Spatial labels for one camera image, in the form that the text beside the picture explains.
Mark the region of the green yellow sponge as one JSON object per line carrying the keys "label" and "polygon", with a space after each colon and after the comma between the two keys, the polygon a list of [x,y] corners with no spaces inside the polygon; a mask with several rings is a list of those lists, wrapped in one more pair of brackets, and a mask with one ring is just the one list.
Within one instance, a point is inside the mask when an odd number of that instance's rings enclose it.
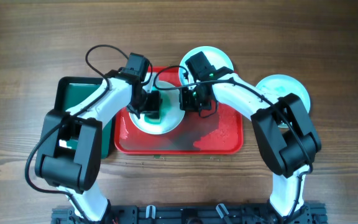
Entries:
{"label": "green yellow sponge", "polygon": [[149,123],[149,124],[160,124],[161,116],[159,113],[145,114],[144,120],[146,123]]}

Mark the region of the white plate green smear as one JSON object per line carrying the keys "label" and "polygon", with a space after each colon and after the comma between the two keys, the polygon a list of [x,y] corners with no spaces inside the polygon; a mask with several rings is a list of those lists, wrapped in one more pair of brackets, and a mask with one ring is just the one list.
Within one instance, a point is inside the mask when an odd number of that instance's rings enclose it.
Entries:
{"label": "white plate green smear", "polygon": [[310,113],[311,99],[307,89],[301,82],[291,76],[283,74],[270,75],[259,81],[255,87],[258,90],[277,95],[278,97],[284,97],[293,93],[302,100],[307,113]]}

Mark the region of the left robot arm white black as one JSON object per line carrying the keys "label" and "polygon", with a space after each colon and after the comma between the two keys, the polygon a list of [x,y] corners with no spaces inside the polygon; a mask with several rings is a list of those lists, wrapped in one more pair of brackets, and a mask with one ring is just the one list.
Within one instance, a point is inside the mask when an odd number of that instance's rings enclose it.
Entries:
{"label": "left robot arm white black", "polygon": [[36,176],[54,187],[50,193],[68,198],[74,208],[71,221],[116,223],[117,215],[96,181],[103,128],[121,109],[138,103],[143,87],[152,88],[157,80],[156,73],[112,70],[81,103],[46,114],[40,141],[26,164],[35,161]]}

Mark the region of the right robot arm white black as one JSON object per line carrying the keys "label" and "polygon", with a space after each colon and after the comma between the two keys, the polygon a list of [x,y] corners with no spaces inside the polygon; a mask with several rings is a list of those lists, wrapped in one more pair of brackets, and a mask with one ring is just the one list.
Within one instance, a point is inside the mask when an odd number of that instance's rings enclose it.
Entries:
{"label": "right robot arm white black", "polygon": [[186,80],[181,90],[195,89],[192,99],[202,103],[212,98],[251,121],[260,156],[273,173],[268,205],[281,222],[298,217],[304,206],[305,177],[312,173],[322,148],[301,98],[259,90],[227,67],[180,67],[179,77]]}

